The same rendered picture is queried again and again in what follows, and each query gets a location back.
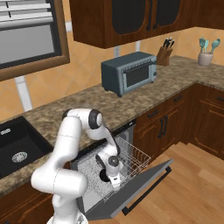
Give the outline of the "wood framed window with blinds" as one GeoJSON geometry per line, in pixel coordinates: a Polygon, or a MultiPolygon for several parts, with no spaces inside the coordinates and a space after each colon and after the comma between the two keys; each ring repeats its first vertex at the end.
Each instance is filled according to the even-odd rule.
{"type": "Polygon", "coordinates": [[[0,0],[0,81],[69,62],[62,0],[0,0]]]}

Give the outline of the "white utensil pot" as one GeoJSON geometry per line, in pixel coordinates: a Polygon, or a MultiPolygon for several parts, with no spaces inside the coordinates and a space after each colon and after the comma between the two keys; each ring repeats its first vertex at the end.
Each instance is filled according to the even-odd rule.
{"type": "Polygon", "coordinates": [[[198,56],[198,64],[200,66],[209,66],[212,62],[214,55],[211,52],[200,52],[198,56]]]}

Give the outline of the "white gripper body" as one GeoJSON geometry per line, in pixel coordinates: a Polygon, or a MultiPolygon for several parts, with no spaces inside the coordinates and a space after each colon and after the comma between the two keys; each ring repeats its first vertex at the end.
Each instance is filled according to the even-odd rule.
{"type": "Polygon", "coordinates": [[[119,191],[120,190],[120,187],[121,187],[121,178],[120,178],[120,174],[117,174],[116,176],[114,177],[111,177],[109,176],[108,177],[110,182],[111,182],[111,185],[113,186],[113,189],[115,191],[119,191]]]}

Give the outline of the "dark wood wall cupboards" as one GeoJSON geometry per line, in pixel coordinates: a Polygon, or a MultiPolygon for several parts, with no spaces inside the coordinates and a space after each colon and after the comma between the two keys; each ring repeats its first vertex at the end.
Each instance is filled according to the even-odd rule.
{"type": "Polygon", "coordinates": [[[191,27],[224,30],[224,0],[69,0],[73,39],[100,48],[191,27]]]}

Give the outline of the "teal spoon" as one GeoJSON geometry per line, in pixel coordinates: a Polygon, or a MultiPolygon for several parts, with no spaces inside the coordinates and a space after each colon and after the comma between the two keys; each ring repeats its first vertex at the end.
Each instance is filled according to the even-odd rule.
{"type": "Polygon", "coordinates": [[[211,53],[213,53],[214,52],[214,49],[219,46],[220,42],[221,42],[221,40],[219,38],[217,38],[215,41],[212,42],[212,50],[211,50],[211,53]]]}

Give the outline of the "grey toaster oven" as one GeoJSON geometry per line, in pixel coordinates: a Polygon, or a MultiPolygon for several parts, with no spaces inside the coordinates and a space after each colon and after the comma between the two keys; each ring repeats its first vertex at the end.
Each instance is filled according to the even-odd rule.
{"type": "Polygon", "coordinates": [[[157,78],[157,57],[146,52],[133,52],[101,63],[101,85],[122,97],[157,78]]]}

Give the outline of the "grey dishwasher door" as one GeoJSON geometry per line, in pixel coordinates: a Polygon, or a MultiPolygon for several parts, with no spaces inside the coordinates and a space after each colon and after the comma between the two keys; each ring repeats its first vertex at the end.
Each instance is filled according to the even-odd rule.
{"type": "Polygon", "coordinates": [[[136,175],[124,188],[113,195],[106,202],[100,202],[86,213],[89,221],[113,219],[151,182],[159,175],[165,174],[165,169],[171,165],[173,159],[156,165],[147,171],[136,175]]]}

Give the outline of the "wooden knife block with knives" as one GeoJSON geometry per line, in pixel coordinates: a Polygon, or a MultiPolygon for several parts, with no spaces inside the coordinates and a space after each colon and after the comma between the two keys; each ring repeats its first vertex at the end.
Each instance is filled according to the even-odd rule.
{"type": "Polygon", "coordinates": [[[160,47],[157,54],[157,64],[167,67],[169,65],[170,56],[172,53],[172,46],[175,40],[172,37],[166,38],[163,45],[160,47]]]}

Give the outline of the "dark wood cupboard door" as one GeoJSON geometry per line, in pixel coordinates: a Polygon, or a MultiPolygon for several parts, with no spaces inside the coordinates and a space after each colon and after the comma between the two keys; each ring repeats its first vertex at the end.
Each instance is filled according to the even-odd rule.
{"type": "Polygon", "coordinates": [[[160,143],[158,133],[160,130],[160,119],[162,118],[162,116],[156,118],[140,130],[136,130],[136,128],[134,129],[133,144],[148,155],[151,160],[154,160],[158,155],[160,143]]]}
{"type": "Polygon", "coordinates": [[[165,136],[162,133],[161,138],[161,152],[166,151],[171,147],[179,136],[179,126],[182,121],[183,108],[185,103],[182,101],[179,105],[169,109],[165,116],[168,116],[168,124],[165,136]]]}

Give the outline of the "grey dishwasher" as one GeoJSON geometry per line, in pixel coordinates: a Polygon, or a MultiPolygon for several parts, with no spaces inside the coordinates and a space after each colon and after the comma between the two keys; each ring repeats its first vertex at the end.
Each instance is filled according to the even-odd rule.
{"type": "MultiPolygon", "coordinates": [[[[123,164],[120,171],[121,185],[131,174],[131,152],[133,144],[133,130],[136,122],[132,121],[113,132],[116,143],[121,149],[118,159],[123,164]]],[[[102,166],[95,160],[96,154],[106,145],[106,140],[97,141],[83,151],[71,162],[71,168],[87,176],[88,187],[81,197],[82,212],[85,214],[99,202],[106,201],[115,191],[111,182],[105,182],[100,178],[102,166]]]]}

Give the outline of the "dark wood cupboard under sink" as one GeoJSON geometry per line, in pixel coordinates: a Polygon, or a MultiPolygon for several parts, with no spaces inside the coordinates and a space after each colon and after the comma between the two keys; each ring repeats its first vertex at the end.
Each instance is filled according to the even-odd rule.
{"type": "Polygon", "coordinates": [[[26,183],[0,199],[0,224],[46,224],[53,216],[52,198],[26,183]]]}

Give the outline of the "teal spatula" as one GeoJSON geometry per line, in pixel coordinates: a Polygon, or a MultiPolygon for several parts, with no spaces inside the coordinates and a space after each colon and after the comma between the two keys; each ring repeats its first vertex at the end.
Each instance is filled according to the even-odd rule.
{"type": "Polygon", "coordinates": [[[200,46],[200,52],[203,53],[207,47],[208,47],[209,41],[206,40],[204,37],[199,39],[199,46],[200,46]]]}

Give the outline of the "black round object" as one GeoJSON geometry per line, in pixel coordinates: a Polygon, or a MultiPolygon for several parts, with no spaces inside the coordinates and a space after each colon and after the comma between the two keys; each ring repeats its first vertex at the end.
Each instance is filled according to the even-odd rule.
{"type": "Polygon", "coordinates": [[[106,175],[106,170],[105,169],[102,169],[100,171],[100,179],[103,181],[103,182],[109,182],[110,179],[108,178],[108,176],[106,175]]]}

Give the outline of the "black sink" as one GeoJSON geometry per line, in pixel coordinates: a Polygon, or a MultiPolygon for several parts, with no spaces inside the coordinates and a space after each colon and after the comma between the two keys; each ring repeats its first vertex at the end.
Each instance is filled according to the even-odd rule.
{"type": "Polygon", "coordinates": [[[0,179],[53,151],[53,147],[23,117],[0,124],[0,179]]]}

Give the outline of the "dark wood corner base cupboards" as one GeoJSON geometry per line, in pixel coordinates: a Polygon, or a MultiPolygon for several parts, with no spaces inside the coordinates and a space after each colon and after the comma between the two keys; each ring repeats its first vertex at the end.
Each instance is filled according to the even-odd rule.
{"type": "Polygon", "coordinates": [[[194,84],[189,142],[224,160],[224,90],[194,84]]]}

